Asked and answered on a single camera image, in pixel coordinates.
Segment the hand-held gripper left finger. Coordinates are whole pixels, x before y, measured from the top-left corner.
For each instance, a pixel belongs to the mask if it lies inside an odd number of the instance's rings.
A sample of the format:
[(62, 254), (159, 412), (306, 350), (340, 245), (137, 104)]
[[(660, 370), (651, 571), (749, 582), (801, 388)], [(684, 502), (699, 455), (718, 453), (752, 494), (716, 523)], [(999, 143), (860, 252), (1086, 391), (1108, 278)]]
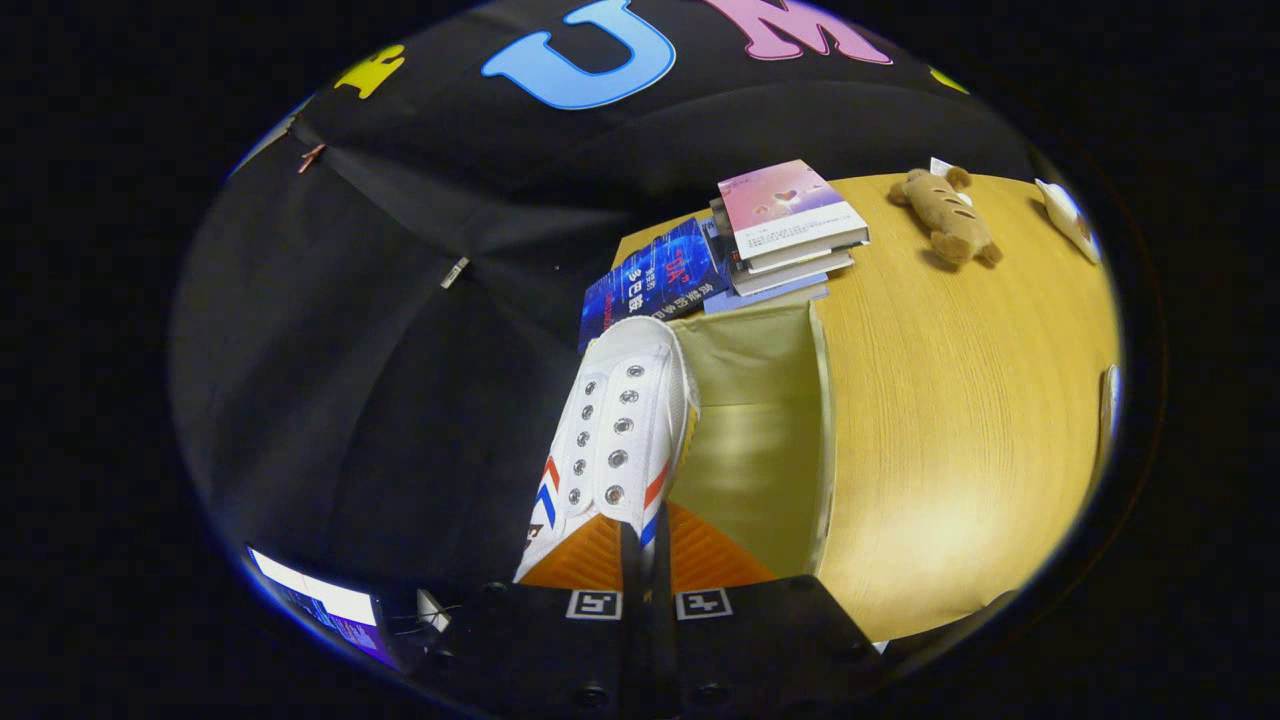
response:
[(470, 717), (628, 717), (644, 609), (635, 530), (616, 532), (622, 587), (495, 582), (452, 611), (415, 671), (419, 688)]

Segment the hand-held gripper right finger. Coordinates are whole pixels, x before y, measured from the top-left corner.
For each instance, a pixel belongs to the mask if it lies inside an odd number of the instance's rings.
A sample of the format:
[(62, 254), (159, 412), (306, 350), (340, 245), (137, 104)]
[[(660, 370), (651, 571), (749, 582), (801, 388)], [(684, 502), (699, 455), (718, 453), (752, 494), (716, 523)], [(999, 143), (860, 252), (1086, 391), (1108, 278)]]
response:
[(772, 575), (672, 502), (657, 550), (658, 717), (833, 717), (884, 684), (883, 653), (812, 574)]

